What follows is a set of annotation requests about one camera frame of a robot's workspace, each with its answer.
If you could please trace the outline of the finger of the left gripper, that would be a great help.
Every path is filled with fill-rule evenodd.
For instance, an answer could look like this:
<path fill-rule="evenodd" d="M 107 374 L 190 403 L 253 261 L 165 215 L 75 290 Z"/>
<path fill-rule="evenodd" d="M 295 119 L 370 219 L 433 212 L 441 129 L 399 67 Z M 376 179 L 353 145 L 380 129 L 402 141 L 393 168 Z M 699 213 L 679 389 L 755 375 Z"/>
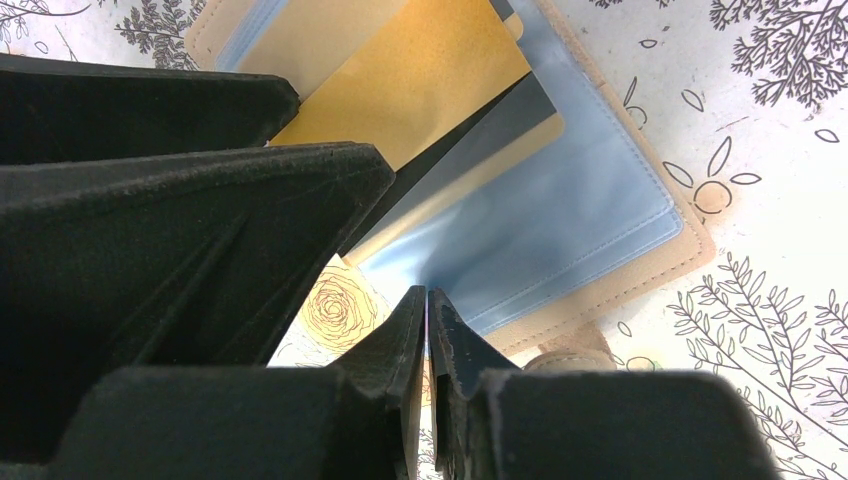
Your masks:
<path fill-rule="evenodd" d="M 30 165 L 260 147 L 298 113 L 274 75 L 1 57 L 1 162 Z"/>
<path fill-rule="evenodd" d="M 266 362 L 394 178 L 352 142 L 3 167 L 2 460 L 115 369 Z"/>

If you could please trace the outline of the beige card holder wallet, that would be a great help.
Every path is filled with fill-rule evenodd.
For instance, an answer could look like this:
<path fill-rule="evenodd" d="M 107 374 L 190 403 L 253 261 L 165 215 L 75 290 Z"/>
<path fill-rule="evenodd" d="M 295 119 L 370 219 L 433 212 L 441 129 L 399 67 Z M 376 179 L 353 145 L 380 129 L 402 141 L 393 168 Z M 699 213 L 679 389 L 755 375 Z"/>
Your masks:
<path fill-rule="evenodd" d="M 187 52 L 204 69 L 260 1 L 210 1 Z M 714 247 L 626 111 L 553 10 L 509 6 L 517 45 L 565 129 L 491 182 L 357 268 L 396 304 L 413 284 L 442 289 L 467 324 L 508 355 L 598 316 L 708 261 Z"/>

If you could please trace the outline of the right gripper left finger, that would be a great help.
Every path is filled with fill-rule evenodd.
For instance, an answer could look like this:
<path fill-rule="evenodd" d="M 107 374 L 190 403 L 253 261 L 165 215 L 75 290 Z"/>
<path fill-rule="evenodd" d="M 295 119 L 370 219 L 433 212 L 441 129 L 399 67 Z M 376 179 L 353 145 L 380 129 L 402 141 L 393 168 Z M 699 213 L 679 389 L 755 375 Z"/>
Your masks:
<path fill-rule="evenodd" d="M 412 479 L 426 291 L 320 368 L 130 367 L 81 398 L 5 479 Z"/>

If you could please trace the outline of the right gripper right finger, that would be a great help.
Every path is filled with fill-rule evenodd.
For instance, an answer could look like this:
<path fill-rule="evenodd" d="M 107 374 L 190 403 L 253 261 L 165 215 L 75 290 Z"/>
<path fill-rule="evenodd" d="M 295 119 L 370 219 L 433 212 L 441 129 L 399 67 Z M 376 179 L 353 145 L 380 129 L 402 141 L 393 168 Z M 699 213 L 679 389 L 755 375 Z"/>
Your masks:
<path fill-rule="evenodd" d="M 446 479 L 773 479 L 741 397 L 686 371 L 524 371 L 428 294 L 435 465 Z"/>

